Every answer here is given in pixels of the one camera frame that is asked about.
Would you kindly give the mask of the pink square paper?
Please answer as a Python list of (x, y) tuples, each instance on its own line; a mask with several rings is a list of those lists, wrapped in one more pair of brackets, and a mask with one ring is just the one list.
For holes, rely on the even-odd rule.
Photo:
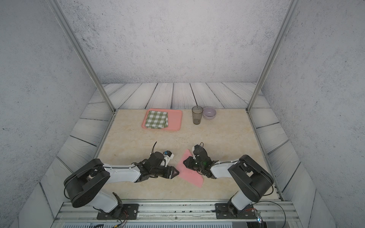
[(176, 166), (176, 169), (179, 172), (178, 177), (195, 185), (198, 188), (201, 188), (203, 186), (203, 177), (196, 171), (186, 168), (186, 166), (183, 164), (183, 162), (190, 156), (192, 156), (191, 151), (186, 149), (182, 158), (178, 162), (178, 165)]

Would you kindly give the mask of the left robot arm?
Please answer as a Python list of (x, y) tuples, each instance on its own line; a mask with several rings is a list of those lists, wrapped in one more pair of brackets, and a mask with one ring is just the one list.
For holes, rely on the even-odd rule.
[(179, 175), (174, 166), (168, 165), (173, 157), (170, 151), (152, 152), (149, 158), (130, 165), (109, 165), (93, 159), (64, 180), (64, 196), (74, 208), (92, 206), (110, 214), (121, 210), (123, 203), (116, 193), (109, 194), (103, 190), (106, 184), (139, 183), (159, 177), (173, 179)]

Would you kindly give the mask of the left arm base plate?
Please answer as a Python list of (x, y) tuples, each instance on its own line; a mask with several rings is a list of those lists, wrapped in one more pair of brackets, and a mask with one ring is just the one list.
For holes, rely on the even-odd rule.
[(118, 205), (111, 212), (98, 210), (97, 220), (136, 220), (138, 215), (139, 204), (128, 203)]

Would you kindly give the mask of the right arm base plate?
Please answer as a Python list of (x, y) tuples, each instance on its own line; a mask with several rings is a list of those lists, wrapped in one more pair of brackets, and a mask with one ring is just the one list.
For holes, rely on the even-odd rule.
[(256, 219), (257, 214), (252, 204), (242, 210), (234, 207), (231, 203), (216, 203), (215, 210), (217, 219)]

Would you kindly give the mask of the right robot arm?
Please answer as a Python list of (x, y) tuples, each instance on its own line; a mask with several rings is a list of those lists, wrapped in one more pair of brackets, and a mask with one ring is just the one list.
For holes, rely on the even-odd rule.
[(234, 218), (245, 211), (254, 211), (253, 203), (259, 202), (274, 184), (272, 176), (246, 154), (235, 161), (213, 161), (203, 146), (195, 145), (192, 155), (182, 163), (185, 168), (207, 178), (234, 179), (240, 190), (222, 209)]

